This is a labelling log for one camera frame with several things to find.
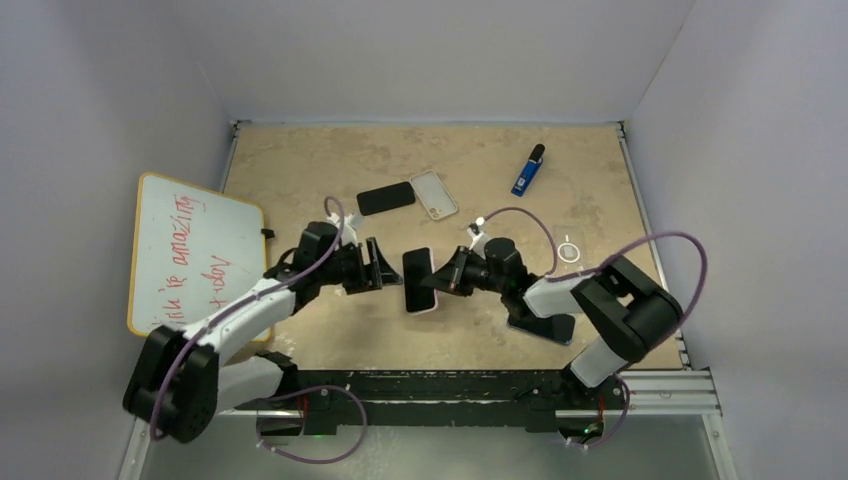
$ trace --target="wooden table surface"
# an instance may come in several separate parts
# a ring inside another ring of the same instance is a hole
[[[510,188],[537,143],[547,147],[545,164],[518,198]],[[470,222],[503,206],[529,209],[549,228],[580,232],[589,265],[645,233],[612,126],[248,126],[240,132],[225,193],[262,207],[277,234],[268,243],[274,263],[297,245],[308,222],[324,219],[325,195],[354,211],[356,194],[426,170],[439,174],[459,205],[457,214],[433,221],[419,201],[365,217],[358,231],[360,241],[377,238],[399,273],[403,252],[425,246],[440,267],[457,245],[468,245]],[[530,271],[550,268],[544,234],[522,214],[501,214],[486,231],[513,239]],[[648,247],[628,257],[657,279]],[[560,263],[558,273],[567,271]],[[514,330],[490,292],[439,294],[436,311],[411,316],[403,287],[347,297],[330,286],[278,323],[268,346],[306,369],[561,368],[596,336],[582,315],[570,346]],[[635,368],[680,369],[674,340]]]

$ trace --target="black smartphone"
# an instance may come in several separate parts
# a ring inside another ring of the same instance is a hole
[[[439,306],[436,290],[422,287],[421,280],[433,273],[433,251],[419,248],[403,254],[403,291],[406,311],[411,314],[430,312]]]
[[[396,183],[356,195],[362,216],[385,212],[415,203],[415,191],[409,182]]]

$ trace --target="white ring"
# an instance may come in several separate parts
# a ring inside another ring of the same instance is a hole
[[[562,253],[562,247],[573,248],[575,251],[577,251],[577,256],[570,259],[570,260],[565,258],[565,254]],[[557,247],[557,256],[559,257],[560,260],[562,260],[565,263],[577,263],[577,260],[580,260],[580,249],[577,248],[577,245],[575,245],[571,242],[563,242],[559,245],[559,247]]]

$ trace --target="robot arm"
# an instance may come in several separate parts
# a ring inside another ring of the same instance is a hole
[[[164,435],[187,443],[217,411],[288,391],[291,385],[286,383],[296,381],[296,367],[285,355],[261,352],[246,362],[221,367],[263,330],[314,300],[325,285],[342,285],[348,294],[355,294],[402,284],[374,238],[365,241],[369,257],[365,263],[355,231],[358,220],[351,215],[341,222],[332,214],[326,222],[311,222],[301,234],[291,263],[285,255],[281,257],[253,288],[230,304],[234,307],[229,315],[220,318],[221,312],[216,312],[182,330],[161,326],[151,332],[127,386],[124,409],[151,422],[157,416],[154,405],[160,389],[168,383],[155,423]],[[334,246],[342,225],[338,246],[316,268],[318,259]],[[182,354],[178,373],[166,381],[167,372],[196,336],[199,340]]]
[[[510,324],[546,325],[542,336],[553,340],[557,323],[546,320],[585,313],[599,335],[562,370],[571,395],[591,396],[605,380],[645,358],[684,318],[677,300],[623,255],[584,276],[549,279],[529,273],[515,243],[489,237],[482,226],[482,218],[471,224],[471,246],[457,247],[422,285],[459,296],[475,288],[498,293]]]

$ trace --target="blue lighter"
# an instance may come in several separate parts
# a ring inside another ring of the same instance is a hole
[[[533,181],[533,177],[536,176],[536,172],[539,171],[542,167],[542,162],[545,161],[542,158],[543,153],[545,153],[545,146],[541,143],[533,147],[530,158],[527,159],[527,164],[524,165],[521,175],[518,176],[518,180],[512,186],[513,195],[524,196],[524,192],[527,191],[527,187],[530,186],[530,182]]]

